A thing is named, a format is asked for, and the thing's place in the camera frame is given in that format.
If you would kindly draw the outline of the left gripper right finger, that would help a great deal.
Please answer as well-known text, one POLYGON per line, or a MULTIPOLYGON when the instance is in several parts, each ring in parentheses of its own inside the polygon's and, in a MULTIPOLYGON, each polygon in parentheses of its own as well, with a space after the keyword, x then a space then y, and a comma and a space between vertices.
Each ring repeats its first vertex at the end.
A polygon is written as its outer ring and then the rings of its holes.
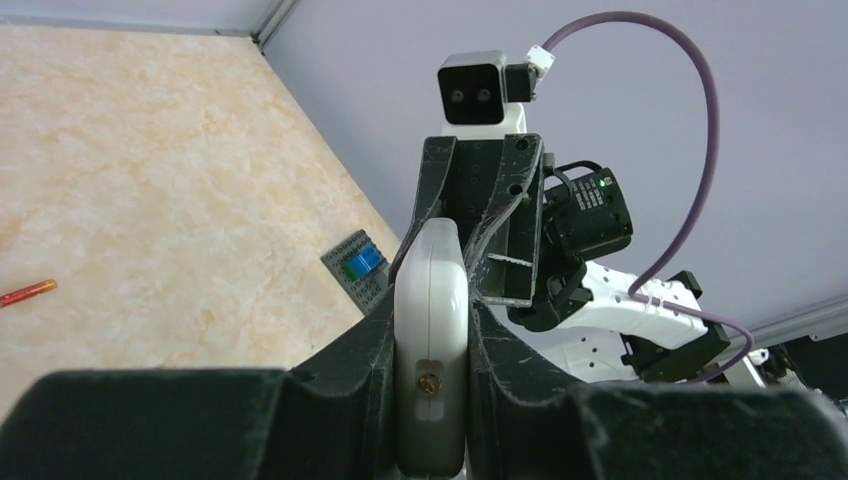
POLYGON ((847 424, 822 396, 588 384, 482 303, 469 313, 473 479, 843 479, 847 424))

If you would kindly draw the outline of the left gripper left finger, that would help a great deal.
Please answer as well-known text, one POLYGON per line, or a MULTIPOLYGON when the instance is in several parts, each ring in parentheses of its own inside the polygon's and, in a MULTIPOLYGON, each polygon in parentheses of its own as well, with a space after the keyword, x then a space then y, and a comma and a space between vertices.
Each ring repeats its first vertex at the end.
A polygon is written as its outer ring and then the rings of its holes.
POLYGON ((5 479, 394 479, 393 301, 297 367, 48 374, 1 427, 5 479))

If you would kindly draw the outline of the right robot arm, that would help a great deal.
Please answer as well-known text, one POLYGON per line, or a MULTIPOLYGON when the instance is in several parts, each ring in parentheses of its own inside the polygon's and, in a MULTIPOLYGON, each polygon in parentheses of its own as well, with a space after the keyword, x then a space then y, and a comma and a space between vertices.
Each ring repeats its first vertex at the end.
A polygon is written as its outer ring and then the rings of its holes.
POLYGON ((601 265, 632 233, 607 168, 556 166, 536 135, 428 138, 413 222, 393 272, 402 389, 420 397, 464 389, 475 306, 502 306, 530 332, 579 330, 580 338, 543 354, 586 382, 709 375, 767 386, 786 375, 784 360, 755 349, 748 334, 740 353, 721 360, 731 328, 701 310, 690 272, 642 280, 601 265))

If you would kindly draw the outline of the white remote control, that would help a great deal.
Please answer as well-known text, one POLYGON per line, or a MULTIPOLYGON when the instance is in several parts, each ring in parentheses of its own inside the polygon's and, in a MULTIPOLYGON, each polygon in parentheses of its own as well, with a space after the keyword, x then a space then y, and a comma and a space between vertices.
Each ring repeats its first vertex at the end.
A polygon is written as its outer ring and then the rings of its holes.
POLYGON ((457 475, 465 458, 469 287, 458 228, 426 221, 394 291, 395 455, 413 479, 457 475))

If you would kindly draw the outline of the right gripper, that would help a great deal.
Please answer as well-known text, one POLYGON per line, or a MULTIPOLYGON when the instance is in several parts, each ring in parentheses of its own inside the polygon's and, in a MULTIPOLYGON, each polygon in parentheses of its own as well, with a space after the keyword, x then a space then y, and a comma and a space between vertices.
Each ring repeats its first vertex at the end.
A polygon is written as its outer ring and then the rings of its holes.
POLYGON ((537 134, 511 134, 457 142, 455 136, 425 139, 410 225, 389 278, 396 278, 424 223, 440 209, 457 145, 458 176, 450 194, 473 295, 492 305, 528 308, 541 253, 543 141, 537 134))

